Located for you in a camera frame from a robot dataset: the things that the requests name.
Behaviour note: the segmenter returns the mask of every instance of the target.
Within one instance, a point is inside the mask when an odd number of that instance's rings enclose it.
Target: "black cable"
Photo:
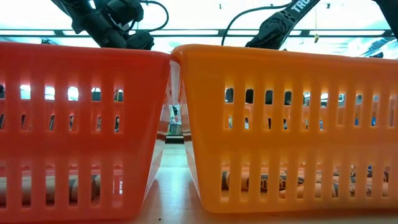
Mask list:
[[[148,1],[148,0],[140,0],[139,2],[146,3],[146,4],[156,4],[156,5],[160,6],[160,7],[162,7],[164,12],[166,13],[166,21],[163,23],[163,25],[161,25],[160,27],[155,28],[155,29],[147,30],[147,32],[153,32],[153,31],[156,31],[156,30],[163,29],[169,23],[169,12],[168,12],[168,10],[166,9],[166,7],[163,4],[161,4],[161,3],[157,2],[157,1]]]
[[[249,12],[255,12],[255,11],[260,11],[260,10],[265,10],[265,9],[282,9],[282,8],[287,7],[289,4],[290,4],[290,3],[284,4],[284,5],[281,5],[281,6],[263,6],[263,7],[257,7],[257,8],[248,9],[248,10],[246,10],[246,11],[243,11],[243,12],[239,13],[238,15],[236,15],[236,16],[231,20],[231,22],[228,24],[228,27],[225,29],[225,32],[224,32],[224,34],[223,34],[223,40],[221,41],[221,46],[224,46],[224,41],[225,41],[226,35],[227,35],[229,29],[231,28],[232,24],[235,22],[235,20],[236,20],[237,18],[239,18],[239,17],[241,17],[241,16],[243,16],[243,15],[249,13]]]
[[[131,25],[129,26],[129,28],[126,30],[126,32],[130,32],[131,30],[132,30],[132,28],[134,27],[134,24],[135,24],[136,22],[133,20],[133,21],[131,21]]]

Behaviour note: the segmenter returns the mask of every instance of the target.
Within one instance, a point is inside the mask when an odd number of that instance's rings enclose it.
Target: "object inside basket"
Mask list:
[[[100,202],[101,192],[101,171],[98,166],[93,166],[91,170],[91,202],[97,205]],[[48,166],[45,171],[45,201],[47,206],[54,205],[55,203],[55,168]],[[120,166],[115,166],[113,175],[113,192],[115,195],[122,194],[122,169]],[[68,187],[69,187],[69,204],[76,205],[78,202],[78,169],[77,166],[70,166]],[[32,172],[28,167],[22,168],[22,205],[30,205],[30,193],[32,187]],[[0,167],[0,207],[6,206],[6,193],[7,193],[7,177],[5,167]]]
[[[357,167],[351,166],[349,173],[349,196],[355,197],[355,187],[357,179]],[[390,167],[384,168],[384,176],[382,183],[382,195],[388,196],[388,181],[389,181],[389,170]],[[229,191],[229,164],[223,164],[222,166],[222,182],[221,182],[221,193],[222,197],[228,197]],[[279,197],[285,198],[286,195],[286,181],[289,178],[287,166],[280,166],[279,172]],[[261,195],[266,195],[268,189],[268,166],[263,164],[261,167],[261,183],[259,184],[259,190]],[[333,167],[333,180],[332,180],[332,197],[338,197],[338,185],[340,178],[339,166]],[[371,197],[373,185],[373,169],[369,166],[366,174],[366,196]],[[305,187],[305,164],[300,164],[297,174],[297,198],[303,198]],[[249,190],[249,164],[242,166],[241,173],[241,191],[244,195]],[[320,198],[322,194],[322,167],[317,166],[315,175],[315,197]]]

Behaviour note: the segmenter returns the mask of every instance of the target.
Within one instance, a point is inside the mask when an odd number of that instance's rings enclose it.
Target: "basket slot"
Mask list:
[[[45,161],[36,158],[32,161],[32,191],[30,194],[31,207],[39,211],[45,207],[46,202]]]
[[[363,102],[363,95],[357,93],[356,99],[355,99],[355,121],[354,121],[354,126],[360,126],[361,125],[361,107],[362,107],[362,102]]]

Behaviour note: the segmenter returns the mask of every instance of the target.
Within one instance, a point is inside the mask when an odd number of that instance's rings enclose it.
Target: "brown object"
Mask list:
[[[91,199],[94,199],[100,193],[101,178],[100,175],[91,176]],[[30,176],[22,177],[22,204],[30,204],[30,190],[32,180]],[[0,177],[0,206],[6,205],[7,178]],[[78,199],[78,176],[69,175],[69,201],[77,202]],[[45,201],[54,203],[55,201],[55,176],[45,177]]]

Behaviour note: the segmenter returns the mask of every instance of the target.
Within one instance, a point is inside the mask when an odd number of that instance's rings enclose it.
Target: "fluorescent light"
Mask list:
[[[152,35],[217,35],[218,30],[157,30]]]
[[[311,30],[310,35],[382,35],[384,30]]]
[[[93,1],[93,0],[89,0],[89,3],[90,3],[90,5],[91,5],[91,7],[92,7],[93,9],[95,9],[95,3],[94,3],[94,1]]]
[[[292,30],[289,35],[300,35],[301,30]]]
[[[55,35],[52,30],[0,30],[0,35]]]
[[[65,30],[65,31],[62,31],[62,32],[65,35],[88,35],[87,31],[82,31],[79,34],[76,34],[74,30]]]
[[[259,33],[258,30],[230,30],[228,31],[229,35],[257,35]]]

